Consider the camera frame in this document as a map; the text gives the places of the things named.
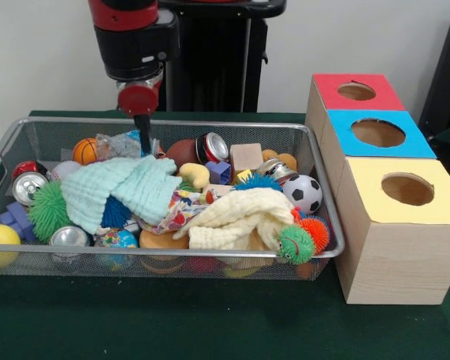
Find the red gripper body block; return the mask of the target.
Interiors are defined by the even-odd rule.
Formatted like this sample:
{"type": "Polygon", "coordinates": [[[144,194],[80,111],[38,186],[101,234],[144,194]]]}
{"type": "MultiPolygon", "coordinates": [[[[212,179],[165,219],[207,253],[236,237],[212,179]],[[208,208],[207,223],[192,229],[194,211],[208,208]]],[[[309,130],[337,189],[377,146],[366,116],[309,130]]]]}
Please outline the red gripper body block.
{"type": "Polygon", "coordinates": [[[159,104],[159,91],[163,75],[147,80],[117,83],[117,105],[128,117],[150,116],[159,104]]]}

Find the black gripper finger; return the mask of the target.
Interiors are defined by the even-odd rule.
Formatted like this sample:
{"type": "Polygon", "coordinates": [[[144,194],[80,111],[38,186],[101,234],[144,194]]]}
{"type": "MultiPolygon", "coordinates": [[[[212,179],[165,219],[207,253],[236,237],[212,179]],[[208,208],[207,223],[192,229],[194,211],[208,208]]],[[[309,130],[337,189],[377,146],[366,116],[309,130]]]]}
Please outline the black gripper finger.
{"type": "Polygon", "coordinates": [[[135,115],[134,124],[139,131],[141,149],[144,155],[152,153],[152,141],[150,140],[151,121],[149,115],[135,115]]]}

